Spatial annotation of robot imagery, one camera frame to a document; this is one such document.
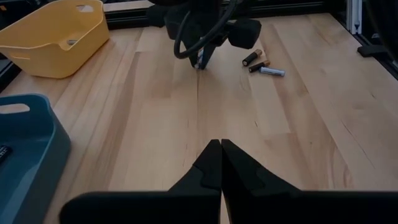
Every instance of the wood grain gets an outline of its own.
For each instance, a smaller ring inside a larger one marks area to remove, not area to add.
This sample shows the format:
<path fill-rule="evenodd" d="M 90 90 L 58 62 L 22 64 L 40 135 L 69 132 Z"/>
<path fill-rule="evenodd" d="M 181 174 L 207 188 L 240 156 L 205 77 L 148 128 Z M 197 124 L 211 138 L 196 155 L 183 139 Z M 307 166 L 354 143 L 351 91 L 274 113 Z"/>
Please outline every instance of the wood grain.
<path fill-rule="evenodd" d="M 228 42 L 197 71 L 154 27 L 112 31 L 72 77 L 22 72 L 1 95 L 47 95 L 72 139 L 45 222 L 83 192 L 167 190 L 210 139 L 301 189 L 397 190 L 398 82 L 329 14 L 260 21 L 255 48 L 285 78 L 249 74 L 253 50 Z"/>

